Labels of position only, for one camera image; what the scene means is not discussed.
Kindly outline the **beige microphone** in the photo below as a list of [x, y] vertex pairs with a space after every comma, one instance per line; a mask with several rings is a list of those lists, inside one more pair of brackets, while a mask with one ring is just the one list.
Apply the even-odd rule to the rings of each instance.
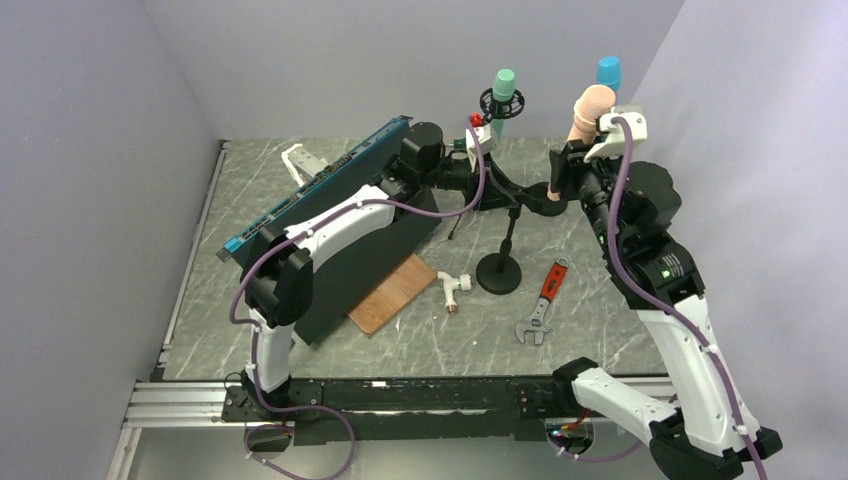
[[[608, 113], [616, 103], [616, 93], [608, 86], [593, 84], [587, 87], [575, 101], [573, 122], [566, 140], [566, 147], [589, 146], [596, 136], [596, 121]], [[557, 181], [564, 169], [562, 153], [550, 152], [551, 174], [547, 189], [547, 199], [558, 202], [561, 199]]]

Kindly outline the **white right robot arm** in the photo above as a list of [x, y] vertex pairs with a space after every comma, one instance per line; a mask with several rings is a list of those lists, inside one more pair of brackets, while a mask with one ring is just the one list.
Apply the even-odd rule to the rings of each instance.
[[696, 263], [669, 234], [681, 199], [668, 171], [624, 164], [620, 155], [591, 157], [581, 141], [551, 152], [550, 162], [553, 187], [580, 204], [611, 281], [654, 341], [676, 393], [674, 402], [656, 400], [581, 357], [555, 370], [555, 409], [614, 421], [670, 479], [733, 479], [745, 463], [778, 453], [779, 433], [754, 418], [729, 375]]

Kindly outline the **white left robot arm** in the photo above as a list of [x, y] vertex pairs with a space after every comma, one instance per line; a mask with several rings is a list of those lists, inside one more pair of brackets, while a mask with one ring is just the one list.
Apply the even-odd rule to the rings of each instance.
[[399, 159], [342, 203], [276, 236], [257, 234], [237, 297], [248, 306], [253, 328], [245, 379], [252, 386], [248, 407], [258, 417], [275, 419], [289, 403], [294, 327], [312, 305], [314, 276], [323, 265], [406, 218], [445, 218], [414, 203], [429, 187], [427, 173], [420, 163]]

